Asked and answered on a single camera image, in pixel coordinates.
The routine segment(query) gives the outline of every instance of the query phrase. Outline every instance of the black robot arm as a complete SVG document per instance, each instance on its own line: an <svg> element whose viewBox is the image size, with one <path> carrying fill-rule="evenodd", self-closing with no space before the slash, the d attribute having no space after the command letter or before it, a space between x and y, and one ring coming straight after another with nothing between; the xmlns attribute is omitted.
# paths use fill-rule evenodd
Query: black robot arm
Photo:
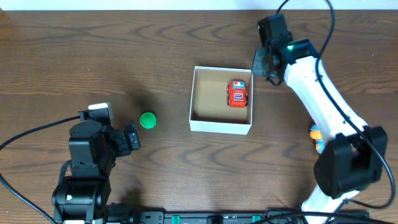
<svg viewBox="0 0 398 224"><path fill-rule="evenodd" d="M113 129L109 108L80 111L79 115L81 122L70 129L71 161L61 170L59 184L52 195L54 219L58 223L68 220L84 220L84 223L98 220L102 223L112 211L105 206L111 193L109 175L116 158L139 149L140 142L132 123L122 131ZM68 165L72 175L64 177ZM119 215L130 223L135 214L131 217L125 212Z"/></svg>

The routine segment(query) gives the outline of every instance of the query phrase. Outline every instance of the toy car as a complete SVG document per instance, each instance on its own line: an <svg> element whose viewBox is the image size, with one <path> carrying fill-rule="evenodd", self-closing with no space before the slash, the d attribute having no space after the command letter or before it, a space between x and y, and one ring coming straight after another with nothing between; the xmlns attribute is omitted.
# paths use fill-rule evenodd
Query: toy car
<svg viewBox="0 0 398 224"><path fill-rule="evenodd" d="M226 104L229 107L244 108L248 105L248 87L244 81L229 81L226 92L228 93Z"/></svg>

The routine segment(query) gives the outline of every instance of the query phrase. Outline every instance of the wood grain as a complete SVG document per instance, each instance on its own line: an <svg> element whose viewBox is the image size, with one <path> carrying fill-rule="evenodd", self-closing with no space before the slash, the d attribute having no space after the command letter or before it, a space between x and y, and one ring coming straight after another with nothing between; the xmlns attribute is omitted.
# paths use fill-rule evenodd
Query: wood grain
<svg viewBox="0 0 398 224"><path fill-rule="evenodd" d="M256 22L271 11L4 12L0 18L0 141L107 101L117 128L154 110L139 127L142 149L118 159L110 202L169 211L297 207L315 186L317 158L308 113L285 85L254 84L247 136L190 132L196 65L250 68L260 45ZM287 11L295 38L319 48L326 11ZM396 11L337 11L324 54L328 74L352 108L389 135L387 161L398 173L398 16ZM0 171L53 214L51 195L70 158L74 122L23 137L0 153ZM359 200L383 203L386 175ZM398 222L398 203L371 216ZM43 223L0 187L0 223Z"/></svg>

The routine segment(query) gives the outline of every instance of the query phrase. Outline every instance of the white box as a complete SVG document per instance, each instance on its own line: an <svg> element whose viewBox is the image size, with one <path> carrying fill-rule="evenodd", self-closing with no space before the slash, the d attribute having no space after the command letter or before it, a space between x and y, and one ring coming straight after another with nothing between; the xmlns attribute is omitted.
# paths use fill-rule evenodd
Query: white box
<svg viewBox="0 0 398 224"><path fill-rule="evenodd" d="M246 82L249 98L247 107L230 108L226 104L226 88L231 80ZM189 116L191 131L248 134L252 125L252 107L251 70L195 67Z"/></svg>

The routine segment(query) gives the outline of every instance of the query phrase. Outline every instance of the white wall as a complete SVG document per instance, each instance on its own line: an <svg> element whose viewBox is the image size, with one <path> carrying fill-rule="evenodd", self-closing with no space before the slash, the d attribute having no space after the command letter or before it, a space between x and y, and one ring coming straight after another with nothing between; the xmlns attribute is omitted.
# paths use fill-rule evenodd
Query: white wall
<svg viewBox="0 0 398 224"><path fill-rule="evenodd" d="M335 9L398 9L398 0L330 0ZM277 9L283 0L0 0L4 10ZM291 0L284 9L326 9L324 0Z"/></svg>

